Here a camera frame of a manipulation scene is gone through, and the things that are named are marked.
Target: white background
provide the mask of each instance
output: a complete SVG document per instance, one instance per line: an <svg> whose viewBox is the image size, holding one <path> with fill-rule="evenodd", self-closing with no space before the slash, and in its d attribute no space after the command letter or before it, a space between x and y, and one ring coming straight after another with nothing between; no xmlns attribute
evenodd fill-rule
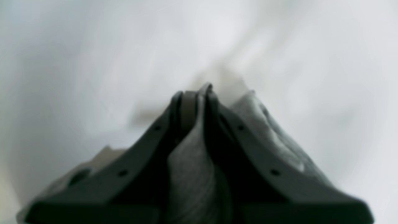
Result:
<svg viewBox="0 0 398 224"><path fill-rule="evenodd" d="M377 224L398 223L397 60L392 0L0 1L0 223L133 144L176 91L236 74Z"/></svg>

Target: white surface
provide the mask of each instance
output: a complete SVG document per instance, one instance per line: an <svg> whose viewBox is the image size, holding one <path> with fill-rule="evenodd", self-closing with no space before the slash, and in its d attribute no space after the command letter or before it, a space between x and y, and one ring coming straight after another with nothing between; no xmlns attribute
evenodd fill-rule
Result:
<svg viewBox="0 0 398 224"><path fill-rule="evenodd" d="M383 0L0 2L0 222L104 145L131 145L176 91L230 83L224 63L376 223L398 223L397 9Z"/></svg>

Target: blurred background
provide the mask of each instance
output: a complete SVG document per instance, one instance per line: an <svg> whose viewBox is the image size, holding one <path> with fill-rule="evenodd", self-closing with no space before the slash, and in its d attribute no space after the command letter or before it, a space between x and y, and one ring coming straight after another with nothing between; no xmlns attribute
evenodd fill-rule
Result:
<svg viewBox="0 0 398 224"><path fill-rule="evenodd" d="M377 224L398 223L398 2L0 0L0 224L179 90L242 77Z"/></svg>

